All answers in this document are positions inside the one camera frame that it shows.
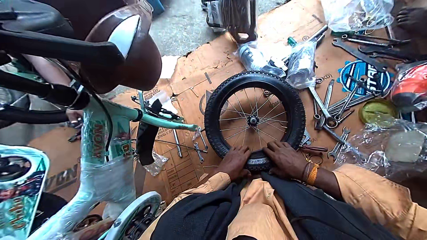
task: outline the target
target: orange thread bracelet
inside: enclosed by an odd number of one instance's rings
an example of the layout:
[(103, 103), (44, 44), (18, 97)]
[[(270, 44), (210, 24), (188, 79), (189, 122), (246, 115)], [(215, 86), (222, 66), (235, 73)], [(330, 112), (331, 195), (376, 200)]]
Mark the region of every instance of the orange thread bracelet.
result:
[(310, 172), (310, 175), (307, 178), (307, 184), (310, 186), (314, 186), (314, 181), (317, 177), (317, 169), (319, 168), (319, 164), (314, 164), (313, 169)]

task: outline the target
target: concrete floor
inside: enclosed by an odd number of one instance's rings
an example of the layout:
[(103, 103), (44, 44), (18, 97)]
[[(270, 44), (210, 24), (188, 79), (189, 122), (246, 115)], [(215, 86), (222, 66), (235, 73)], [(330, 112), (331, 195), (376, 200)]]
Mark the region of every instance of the concrete floor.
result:
[[(202, 44), (216, 38), (206, 25), (207, 13), (202, 11), (200, 0), (162, 0), (165, 12), (154, 17), (150, 35), (156, 42), (160, 53), (164, 55), (184, 55), (194, 51)], [(258, 14), (284, 4), (286, 0), (258, 0)], [(52, 106), (36, 97), (32, 98), (32, 109), (50, 110)], [(32, 139), (37, 138), (51, 129), (60, 126), (30, 125), (17, 123), (7, 128), (0, 129), (0, 144), (27, 145)]]

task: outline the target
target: hand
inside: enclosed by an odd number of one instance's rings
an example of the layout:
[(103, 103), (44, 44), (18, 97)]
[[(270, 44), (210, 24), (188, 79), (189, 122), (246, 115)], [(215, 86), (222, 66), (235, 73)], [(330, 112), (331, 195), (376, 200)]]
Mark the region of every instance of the hand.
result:
[(83, 116), (83, 110), (71, 110), (71, 109), (67, 109), (65, 111), (65, 114), (67, 115), (68, 120), (71, 123), (77, 123), (78, 119)]
[(248, 146), (232, 147), (216, 168), (216, 172), (227, 173), (231, 181), (238, 177), (250, 176), (249, 170), (243, 169), (250, 155)]
[(263, 151), (276, 164), (276, 167), (270, 170), (270, 174), (274, 173), (282, 178), (302, 180), (308, 162), (301, 153), (295, 151), (288, 143), (269, 142)]

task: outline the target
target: orange shirt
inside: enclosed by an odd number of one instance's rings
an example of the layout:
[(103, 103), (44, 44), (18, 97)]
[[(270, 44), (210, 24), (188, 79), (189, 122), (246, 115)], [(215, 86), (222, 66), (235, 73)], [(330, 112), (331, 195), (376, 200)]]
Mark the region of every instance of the orange shirt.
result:
[[(427, 209), (412, 202), (409, 189), (352, 164), (342, 165), (334, 174), (345, 202), (361, 209), (372, 222), (406, 240), (427, 239)], [(209, 193), (225, 189), (229, 184), (228, 174), (217, 173), (198, 188), (178, 195), (164, 212), (193, 193)], [(254, 179), (242, 189), (240, 196), (239, 212), (228, 226), (228, 240), (239, 235), (258, 240), (298, 239), (286, 217), (282, 199), (268, 182)], [(140, 240), (150, 239), (163, 213)]]

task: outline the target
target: brake cable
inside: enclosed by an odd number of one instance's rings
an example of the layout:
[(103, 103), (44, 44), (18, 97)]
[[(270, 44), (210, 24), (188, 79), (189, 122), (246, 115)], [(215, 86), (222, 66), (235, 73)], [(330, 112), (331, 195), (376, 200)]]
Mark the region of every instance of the brake cable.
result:
[[(85, 87), (86, 91), (88, 91), (92, 97), (95, 99), (95, 101), (101, 106), (102, 110), (104, 111), (106, 117), (107, 117), (107, 125), (108, 125), (108, 139), (107, 139), (107, 144), (105, 146), (105, 152), (108, 152), (108, 149), (110, 147), (110, 143), (111, 143), (111, 139), (113, 138), (113, 120), (111, 119), (111, 115), (108, 113), (107, 108), (105, 107), (105, 105), (102, 103), (101, 99), (99, 99), (98, 95), (95, 93), (93, 86), (90, 84), (89, 81), (83, 80), (83, 78), (77, 74), (74, 69), (72, 69), (69, 64), (62, 60), (62, 59), (58, 59), (58, 61), (71, 73), (71, 75), (74, 77), (74, 79), (78, 82), (80, 82), (80, 84), (82, 84), (83, 87)], [(110, 158), (108, 155), (105, 156), (105, 160), (107, 162), (110, 161)]]

